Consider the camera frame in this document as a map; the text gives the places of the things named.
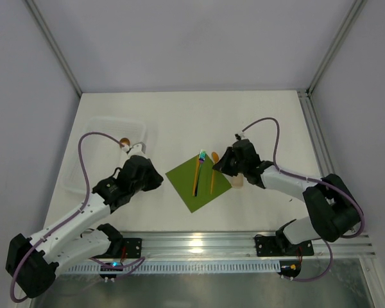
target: orange spoon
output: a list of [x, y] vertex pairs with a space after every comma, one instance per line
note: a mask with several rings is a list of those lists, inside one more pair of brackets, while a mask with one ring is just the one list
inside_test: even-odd
[[[214, 161], [214, 165], [215, 165], [216, 163], [218, 163], [218, 161], [219, 161], [219, 156], [218, 156], [218, 154], [217, 154], [216, 152], [212, 152], [212, 153], [211, 153], [211, 156], [212, 156], [212, 159], [213, 159], [213, 161]], [[212, 194], [212, 191], [214, 190], [215, 175], [216, 175], [215, 170], [212, 170], [212, 176], [211, 176], [211, 192], [210, 192], [211, 194]]]

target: white table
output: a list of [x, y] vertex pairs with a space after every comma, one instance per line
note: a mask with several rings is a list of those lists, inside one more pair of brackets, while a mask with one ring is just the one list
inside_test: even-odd
[[[292, 219], [307, 215], [302, 202], [246, 182], [242, 189], [230, 189], [191, 214], [165, 176], [202, 148], [208, 152], [217, 151], [222, 156], [225, 148], [235, 141], [236, 132], [266, 116], [276, 117], [281, 125], [278, 163], [299, 173], [318, 175], [296, 91], [84, 94], [46, 225], [61, 218], [83, 199], [83, 195], [65, 190], [60, 178], [67, 168], [67, 160], [77, 151], [83, 127], [94, 116], [144, 121], [148, 127], [147, 155], [164, 177], [160, 188], [140, 192], [129, 204], [97, 225], [111, 223], [122, 231], [276, 230]], [[246, 136], [254, 143], [261, 159], [271, 160], [275, 134], [275, 125], [265, 122], [250, 128]]]

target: green napkin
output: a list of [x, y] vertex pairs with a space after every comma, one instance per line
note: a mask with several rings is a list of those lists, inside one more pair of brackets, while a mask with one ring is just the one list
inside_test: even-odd
[[231, 184], [225, 176], [215, 171], [214, 190], [212, 194], [210, 194], [212, 166], [214, 163], [211, 158], [206, 155], [205, 161], [201, 166], [198, 194], [197, 197], [194, 197], [193, 186], [197, 158], [198, 155], [166, 173], [168, 180], [173, 184], [182, 201], [184, 201], [192, 213], [231, 188]]

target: gray floor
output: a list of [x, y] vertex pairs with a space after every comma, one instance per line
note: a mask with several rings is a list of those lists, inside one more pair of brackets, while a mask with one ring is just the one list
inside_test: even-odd
[[[300, 277], [319, 274], [327, 261], [304, 261]], [[34, 308], [238, 308], [238, 307], [374, 307], [358, 260], [335, 261], [316, 282], [279, 279], [276, 273], [216, 275], [139, 275], [115, 283], [95, 276], [60, 277]], [[77, 293], [62, 296], [60, 293]]]

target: white tray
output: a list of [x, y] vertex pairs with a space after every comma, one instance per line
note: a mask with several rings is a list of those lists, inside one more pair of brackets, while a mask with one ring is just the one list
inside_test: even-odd
[[[137, 120], [118, 117], [93, 117], [87, 122], [82, 135], [88, 132], [102, 132], [117, 140], [126, 137], [131, 144], [136, 144], [146, 142], [146, 131], [146, 125]], [[115, 142], [106, 137], [88, 136], [83, 141], [82, 153], [89, 175], [90, 188], [94, 187], [100, 180], [112, 175], [116, 167], [122, 167], [120, 161], [123, 152]], [[84, 176], [77, 151], [64, 169], [61, 185], [68, 191], [85, 194]]]

